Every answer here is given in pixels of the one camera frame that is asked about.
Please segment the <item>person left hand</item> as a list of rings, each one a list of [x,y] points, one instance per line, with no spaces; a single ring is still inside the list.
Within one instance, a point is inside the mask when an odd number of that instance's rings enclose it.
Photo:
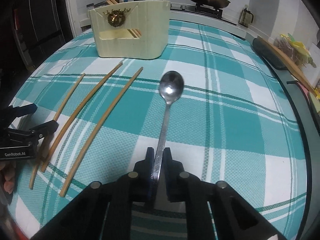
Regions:
[[[12,194],[15,187],[16,162],[5,161],[0,164],[0,171],[4,177],[3,188],[8,194]]]

